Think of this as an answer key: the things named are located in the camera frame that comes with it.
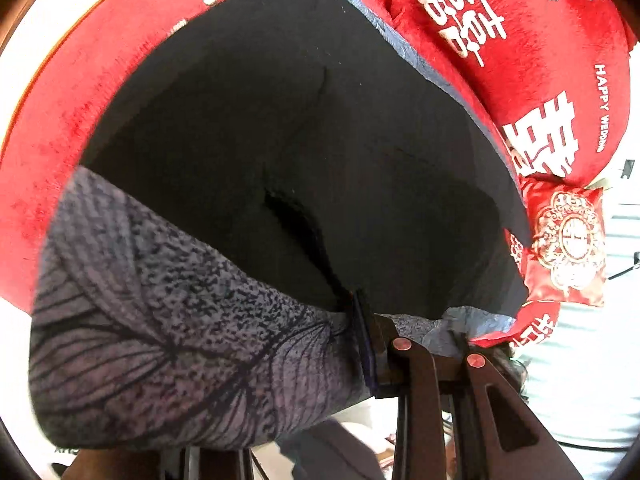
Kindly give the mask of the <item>black pants with patterned lining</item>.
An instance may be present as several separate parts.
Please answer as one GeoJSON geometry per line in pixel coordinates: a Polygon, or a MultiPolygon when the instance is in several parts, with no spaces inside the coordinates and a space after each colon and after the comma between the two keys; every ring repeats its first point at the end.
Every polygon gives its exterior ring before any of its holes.
{"type": "Polygon", "coordinates": [[[520,193],[348,0],[226,0],[108,104],[44,242],[29,390],[61,448],[248,448],[364,400],[356,292],[454,350],[527,296],[520,193]]]}

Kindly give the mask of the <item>red embroidered cushion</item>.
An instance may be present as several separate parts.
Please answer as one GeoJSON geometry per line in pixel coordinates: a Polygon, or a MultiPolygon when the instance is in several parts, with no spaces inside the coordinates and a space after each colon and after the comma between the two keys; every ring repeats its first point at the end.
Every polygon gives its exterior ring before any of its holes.
{"type": "Polygon", "coordinates": [[[530,301],[604,306],[605,228],[602,188],[553,176],[520,180],[532,240],[506,241],[530,301]]]}

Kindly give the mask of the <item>red sofa with white characters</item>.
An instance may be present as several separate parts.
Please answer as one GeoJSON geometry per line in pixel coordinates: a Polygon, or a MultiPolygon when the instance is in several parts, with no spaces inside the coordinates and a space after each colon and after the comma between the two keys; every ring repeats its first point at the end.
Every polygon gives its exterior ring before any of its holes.
{"type": "MultiPolygon", "coordinates": [[[[40,245],[91,130],[154,47],[224,0],[96,0],[35,63],[1,57],[1,295],[28,310],[40,245]]],[[[354,0],[467,99],[520,176],[591,182],[627,129],[636,38],[612,0],[354,0]]]]}

